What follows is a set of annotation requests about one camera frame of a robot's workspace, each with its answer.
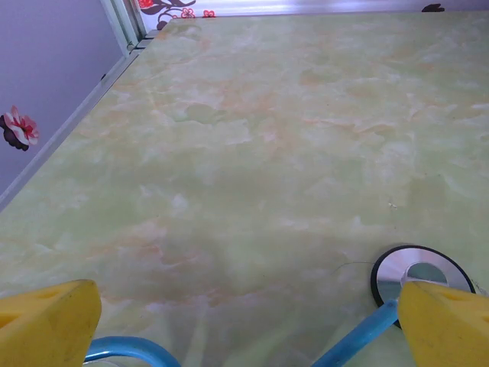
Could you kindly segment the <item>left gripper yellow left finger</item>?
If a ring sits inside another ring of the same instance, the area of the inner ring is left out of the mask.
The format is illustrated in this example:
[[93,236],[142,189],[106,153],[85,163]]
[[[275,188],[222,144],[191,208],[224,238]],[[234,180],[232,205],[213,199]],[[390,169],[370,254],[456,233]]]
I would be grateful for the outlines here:
[[102,312],[92,280],[1,299],[1,365],[81,366]]

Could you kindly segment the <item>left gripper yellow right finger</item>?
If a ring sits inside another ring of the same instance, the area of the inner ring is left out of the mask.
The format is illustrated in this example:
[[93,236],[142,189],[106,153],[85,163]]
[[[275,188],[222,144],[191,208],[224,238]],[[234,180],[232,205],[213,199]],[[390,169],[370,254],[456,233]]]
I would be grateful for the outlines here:
[[414,281],[404,285],[397,312],[417,366],[488,366],[487,297]]

